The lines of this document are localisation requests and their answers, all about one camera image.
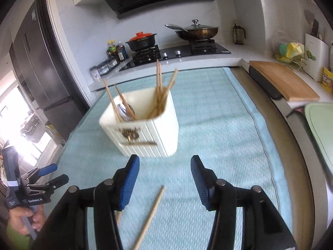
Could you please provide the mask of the steel spoon round bowl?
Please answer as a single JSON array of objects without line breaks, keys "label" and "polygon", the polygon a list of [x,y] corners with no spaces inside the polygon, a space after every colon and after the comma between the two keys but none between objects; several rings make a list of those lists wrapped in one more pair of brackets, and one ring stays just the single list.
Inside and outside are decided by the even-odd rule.
[{"label": "steel spoon round bowl", "polygon": [[125,104],[119,103],[117,105],[117,110],[124,121],[133,121],[133,117],[130,115],[130,112],[126,109]]}]

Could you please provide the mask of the yellow cardboard box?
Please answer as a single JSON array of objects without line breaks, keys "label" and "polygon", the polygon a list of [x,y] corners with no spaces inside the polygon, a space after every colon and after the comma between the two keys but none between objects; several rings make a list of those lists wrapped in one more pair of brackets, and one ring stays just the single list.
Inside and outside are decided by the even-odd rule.
[{"label": "yellow cardboard box", "polygon": [[66,140],[59,134],[59,132],[53,127],[51,124],[45,124],[46,129],[51,134],[52,139],[58,144],[58,145],[65,145]]}]

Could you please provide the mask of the light blue table cloth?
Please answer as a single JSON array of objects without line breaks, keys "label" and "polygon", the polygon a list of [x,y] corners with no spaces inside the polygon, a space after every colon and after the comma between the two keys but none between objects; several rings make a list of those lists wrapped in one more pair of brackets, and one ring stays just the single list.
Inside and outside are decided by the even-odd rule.
[{"label": "light blue table cloth", "polygon": [[[129,204],[121,214],[124,249],[133,249],[162,186],[165,190],[139,249],[207,249],[215,212],[202,205],[190,169],[199,155],[206,168],[235,187],[263,188],[292,233],[292,208],[282,161],[265,119],[228,68],[181,71],[171,90],[179,125],[178,148],[166,158],[140,156]],[[45,206],[49,215],[71,185],[94,187],[129,160],[99,125],[111,103],[107,92],[72,133],[58,161],[69,177]]]}]

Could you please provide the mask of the cream utensil holder box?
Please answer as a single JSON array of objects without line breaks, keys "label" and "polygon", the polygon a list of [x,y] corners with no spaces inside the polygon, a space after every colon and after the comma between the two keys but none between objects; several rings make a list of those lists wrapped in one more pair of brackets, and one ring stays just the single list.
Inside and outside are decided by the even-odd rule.
[{"label": "cream utensil holder box", "polygon": [[178,147],[179,125],[171,92],[164,98],[160,114],[151,115],[155,109],[155,88],[127,92],[125,100],[133,107],[138,118],[120,122],[110,104],[99,119],[99,125],[125,156],[167,158]]}]

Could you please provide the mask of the grey double door refrigerator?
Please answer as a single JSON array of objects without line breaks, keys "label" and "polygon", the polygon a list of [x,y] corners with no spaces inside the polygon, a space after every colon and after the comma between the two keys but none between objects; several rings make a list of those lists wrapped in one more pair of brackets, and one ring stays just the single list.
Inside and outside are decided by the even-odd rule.
[{"label": "grey double door refrigerator", "polygon": [[20,82],[48,122],[67,141],[87,112],[87,105],[78,95],[42,21],[39,1],[34,0],[18,29],[10,54]]}]

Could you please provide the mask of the wooden cutting board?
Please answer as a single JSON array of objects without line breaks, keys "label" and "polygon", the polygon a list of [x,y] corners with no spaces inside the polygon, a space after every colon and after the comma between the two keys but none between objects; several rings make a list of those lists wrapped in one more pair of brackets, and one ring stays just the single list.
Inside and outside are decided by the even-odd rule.
[{"label": "wooden cutting board", "polygon": [[320,96],[284,64],[269,61],[250,61],[249,72],[267,92],[279,92],[287,102],[314,102]]}]

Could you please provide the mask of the green plastic cutting board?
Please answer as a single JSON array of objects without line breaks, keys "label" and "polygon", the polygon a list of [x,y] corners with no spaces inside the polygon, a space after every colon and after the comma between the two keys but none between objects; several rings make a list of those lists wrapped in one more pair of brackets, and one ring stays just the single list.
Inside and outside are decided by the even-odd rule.
[{"label": "green plastic cutting board", "polygon": [[332,103],[307,104],[305,106],[305,118],[319,147],[324,163],[332,173]]}]

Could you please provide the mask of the black gas stove top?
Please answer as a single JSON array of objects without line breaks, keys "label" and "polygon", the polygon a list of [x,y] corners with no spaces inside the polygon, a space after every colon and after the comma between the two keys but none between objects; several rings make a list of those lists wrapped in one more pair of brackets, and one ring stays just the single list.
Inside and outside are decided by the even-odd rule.
[{"label": "black gas stove top", "polygon": [[231,52],[215,43],[215,40],[189,41],[187,45],[159,49],[158,45],[146,50],[134,52],[132,59],[120,71],[140,65],[154,63],[157,60],[170,60],[194,55],[231,54]]}]

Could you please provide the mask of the sauce bottles group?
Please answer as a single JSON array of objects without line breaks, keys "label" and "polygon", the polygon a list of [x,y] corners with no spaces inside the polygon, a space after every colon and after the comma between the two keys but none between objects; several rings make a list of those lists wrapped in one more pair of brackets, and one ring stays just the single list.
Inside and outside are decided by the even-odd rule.
[{"label": "sauce bottles group", "polygon": [[109,58],[117,59],[118,62],[123,62],[129,58],[121,41],[116,43],[114,40],[107,42],[107,55]]}]

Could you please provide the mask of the black pot red lid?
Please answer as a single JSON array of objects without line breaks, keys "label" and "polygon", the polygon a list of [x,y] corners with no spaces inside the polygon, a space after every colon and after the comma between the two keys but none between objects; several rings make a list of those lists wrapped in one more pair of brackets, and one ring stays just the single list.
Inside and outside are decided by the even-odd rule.
[{"label": "black pot red lid", "polygon": [[133,52],[139,52],[155,46],[155,36],[153,33],[139,32],[135,37],[126,42]]}]

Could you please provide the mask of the wok with glass lid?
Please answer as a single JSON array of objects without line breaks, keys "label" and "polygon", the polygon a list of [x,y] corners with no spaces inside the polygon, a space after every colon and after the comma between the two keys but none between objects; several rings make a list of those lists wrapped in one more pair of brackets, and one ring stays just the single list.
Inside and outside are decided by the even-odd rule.
[{"label": "wok with glass lid", "polygon": [[199,24],[197,19],[192,20],[192,24],[187,27],[181,27],[175,24],[166,24],[165,27],[175,31],[175,34],[185,41],[210,40],[217,35],[219,27]]}]

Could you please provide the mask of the glass french press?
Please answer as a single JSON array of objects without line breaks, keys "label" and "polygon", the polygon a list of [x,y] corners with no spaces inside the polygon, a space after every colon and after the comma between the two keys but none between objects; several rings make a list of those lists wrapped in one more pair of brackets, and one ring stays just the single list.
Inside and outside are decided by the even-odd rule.
[{"label": "glass french press", "polygon": [[236,45],[244,45],[244,41],[246,39],[246,31],[243,27],[234,24],[232,28],[233,32],[233,42]]}]

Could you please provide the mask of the yellow green cloth bundle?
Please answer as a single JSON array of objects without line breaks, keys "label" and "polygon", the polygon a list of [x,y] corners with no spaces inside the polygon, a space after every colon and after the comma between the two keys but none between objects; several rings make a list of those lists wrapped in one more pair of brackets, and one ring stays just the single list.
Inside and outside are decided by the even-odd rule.
[{"label": "yellow green cloth bundle", "polygon": [[275,59],[283,63],[301,64],[306,64],[307,61],[316,61],[316,57],[310,51],[305,51],[304,45],[298,42],[279,44]]}]

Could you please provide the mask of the yellow snack cup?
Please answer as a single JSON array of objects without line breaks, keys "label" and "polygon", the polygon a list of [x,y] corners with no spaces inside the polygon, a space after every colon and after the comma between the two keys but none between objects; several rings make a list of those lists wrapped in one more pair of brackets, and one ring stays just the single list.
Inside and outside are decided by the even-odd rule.
[{"label": "yellow snack cup", "polygon": [[326,92],[332,94],[332,92],[333,92],[333,73],[326,67],[323,68],[321,84],[322,84],[323,88],[326,90]]}]

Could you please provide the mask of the white knife block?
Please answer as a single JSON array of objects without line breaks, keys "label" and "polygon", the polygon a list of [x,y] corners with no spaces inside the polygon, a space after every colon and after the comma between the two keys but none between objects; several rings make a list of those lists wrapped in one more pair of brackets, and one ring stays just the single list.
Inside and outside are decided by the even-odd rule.
[{"label": "white knife block", "polygon": [[303,70],[316,82],[322,81],[323,68],[328,67],[329,47],[319,38],[305,35],[305,58]]}]

